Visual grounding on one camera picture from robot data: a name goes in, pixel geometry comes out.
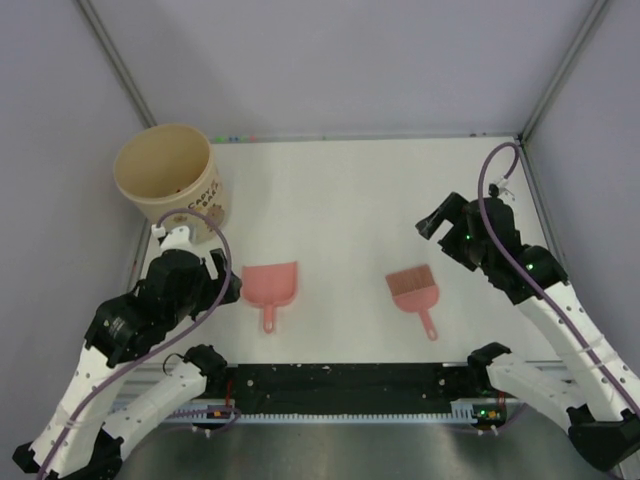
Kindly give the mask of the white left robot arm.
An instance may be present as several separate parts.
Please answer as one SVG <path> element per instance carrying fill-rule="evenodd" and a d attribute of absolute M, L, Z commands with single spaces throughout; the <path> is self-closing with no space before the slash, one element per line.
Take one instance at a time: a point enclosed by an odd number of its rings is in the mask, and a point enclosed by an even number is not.
<path fill-rule="evenodd" d="M 224 252 L 216 249 L 210 255 L 214 274 L 199 256 L 167 250 L 132 291 L 98 307 L 55 415 L 37 439 L 14 451 L 21 470 L 46 479 L 112 479 L 140 442 L 180 406 L 224 390 L 226 360 L 212 346 L 200 344 L 146 393 L 112 409 L 126 366 L 164 341 L 185 318 L 239 299 L 241 281 Z"/>

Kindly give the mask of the pink hand brush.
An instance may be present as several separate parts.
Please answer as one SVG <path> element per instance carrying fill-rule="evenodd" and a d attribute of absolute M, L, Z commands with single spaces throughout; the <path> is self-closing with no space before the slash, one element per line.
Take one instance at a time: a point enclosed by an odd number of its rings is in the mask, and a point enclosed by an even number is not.
<path fill-rule="evenodd" d="M 429 265 L 422 264 L 385 276 L 392 300 L 402 312 L 419 316 L 430 341 L 439 338 L 431 309 L 440 296 L 439 287 Z"/>

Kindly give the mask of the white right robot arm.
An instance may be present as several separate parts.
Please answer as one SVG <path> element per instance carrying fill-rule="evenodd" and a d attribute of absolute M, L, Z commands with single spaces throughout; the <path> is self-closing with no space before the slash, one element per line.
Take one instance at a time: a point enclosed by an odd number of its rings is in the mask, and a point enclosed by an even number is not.
<path fill-rule="evenodd" d="M 439 240 L 444 254 L 489 283 L 542 333 L 568 370 L 566 383 L 493 342 L 468 357 L 476 394 L 495 390 L 555 423 L 592 467 L 607 472 L 639 450 L 639 377 L 582 307 L 566 271 L 542 246 L 522 243 L 512 208 L 497 197 L 468 201 L 451 193 L 416 229 Z"/>

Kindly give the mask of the pink dustpan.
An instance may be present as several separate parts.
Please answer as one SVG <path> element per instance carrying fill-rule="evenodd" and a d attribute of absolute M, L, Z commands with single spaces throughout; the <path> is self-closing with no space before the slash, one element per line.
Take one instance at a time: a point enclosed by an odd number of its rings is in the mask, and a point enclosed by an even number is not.
<path fill-rule="evenodd" d="M 293 302 L 298 288 L 298 263 L 244 266 L 241 296 L 262 312 L 262 328 L 266 334 L 276 329 L 276 309 Z"/>

